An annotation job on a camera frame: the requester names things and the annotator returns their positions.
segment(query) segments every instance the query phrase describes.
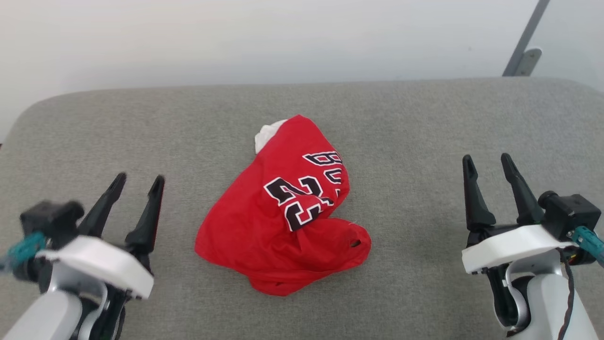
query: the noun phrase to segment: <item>red fabric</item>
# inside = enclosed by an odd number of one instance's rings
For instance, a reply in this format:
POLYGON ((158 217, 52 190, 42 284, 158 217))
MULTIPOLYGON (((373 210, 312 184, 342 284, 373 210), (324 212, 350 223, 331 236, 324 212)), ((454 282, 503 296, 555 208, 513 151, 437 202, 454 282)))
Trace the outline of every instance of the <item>red fabric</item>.
POLYGON ((328 218, 349 190, 348 173, 335 149, 311 120, 295 116, 212 207, 199 229, 195 251, 211 263, 248 276, 253 288, 263 293, 288 295, 367 258, 371 249, 367 231, 328 218), (279 178, 293 188, 265 188, 283 183, 279 178), (284 202, 280 205, 269 191, 284 202), (293 212, 299 208, 297 218, 293 212), (288 211, 292 222, 286 218, 288 211))

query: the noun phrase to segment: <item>robotic arm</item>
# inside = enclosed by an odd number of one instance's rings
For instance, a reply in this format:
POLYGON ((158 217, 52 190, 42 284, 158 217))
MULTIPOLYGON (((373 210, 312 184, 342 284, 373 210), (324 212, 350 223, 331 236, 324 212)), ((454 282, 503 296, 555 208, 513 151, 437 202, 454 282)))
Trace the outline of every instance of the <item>robotic arm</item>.
POLYGON ((118 174, 84 215, 81 204, 42 201, 21 214, 23 242, 12 247, 0 272, 37 283, 42 294, 4 340, 118 340, 132 298, 147 299, 153 287, 149 254, 164 190, 157 176, 143 214, 124 244, 101 239, 126 174, 118 174))
POLYGON ((516 224, 496 225, 478 188, 472 157, 463 158, 469 236, 461 257, 466 272, 488 277, 495 315, 508 337, 597 340, 570 266, 602 263, 604 243, 593 232, 600 209, 581 195, 560 197, 553 191, 537 201, 512 158, 503 154, 501 163, 518 208, 516 224))

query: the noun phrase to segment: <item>gray fabric surface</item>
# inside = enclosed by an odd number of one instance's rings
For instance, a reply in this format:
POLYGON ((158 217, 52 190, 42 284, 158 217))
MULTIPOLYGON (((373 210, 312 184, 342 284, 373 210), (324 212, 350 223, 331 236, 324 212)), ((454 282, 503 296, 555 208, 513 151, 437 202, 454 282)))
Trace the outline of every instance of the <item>gray fabric surface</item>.
MULTIPOLYGON (((148 301, 127 305, 124 340, 499 339, 486 277, 465 274, 461 158, 470 153, 486 203, 512 223, 499 161, 509 152, 533 191, 580 193, 604 208, 604 96, 531 78, 219 86, 76 93, 35 104, 0 150, 0 250, 18 216, 46 198, 89 208, 116 173, 128 181, 105 238, 136 223, 157 174, 166 187, 148 301), (361 267, 286 298, 193 252, 213 203, 254 158, 266 123, 302 114, 341 153, 352 192, 335 216, 364 226, 361 267)), ((604 337, 604 271, 574 269, 604 337)), ((36 287, 0 278, 0 334, 36 287)))

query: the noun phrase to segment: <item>printed number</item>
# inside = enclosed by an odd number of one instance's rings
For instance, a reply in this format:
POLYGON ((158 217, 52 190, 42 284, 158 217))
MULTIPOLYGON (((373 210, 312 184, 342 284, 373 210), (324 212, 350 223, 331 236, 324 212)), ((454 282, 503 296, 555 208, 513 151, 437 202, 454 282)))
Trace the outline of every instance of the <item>printed number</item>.
POLYGON ((333 206, 333 201, 330 198, 321 197, 323 189, 315 177, 302 177, 298 179, 298 182, 300 182, 300 186, 306 189, 306 191, 293 186, 281 177, 275 178, 264 187, 266 192, 277 200, 279 206, 288 203, 284 211, 290 231, 296 231, 316 220, 325 206, 333 206), (299 201, 296 201, 296 195, 315 196, 316 204, 305 209, 299 201))

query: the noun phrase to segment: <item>cable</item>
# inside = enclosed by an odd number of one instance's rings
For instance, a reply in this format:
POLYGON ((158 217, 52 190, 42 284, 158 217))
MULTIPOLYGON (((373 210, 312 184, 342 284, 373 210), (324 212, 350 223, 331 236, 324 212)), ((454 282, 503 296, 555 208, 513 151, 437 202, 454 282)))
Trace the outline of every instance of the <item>cable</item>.
POLYGON ((570 270, 570 264, 568 263, 566 256, 564 256, 562 249, 558 249, 558 252, 560 253, 560 259, 564 263, 564 268, 568 276, 568 307, 566 313, 564 314, 564 323, 562 324, 562 327, 560 327, 560 332, 558 333, 558 340, 564 340, 564 336, 566 335, 568 326, 570 325, 570 317, 573 313, 574 278, 573 273, 570 270))

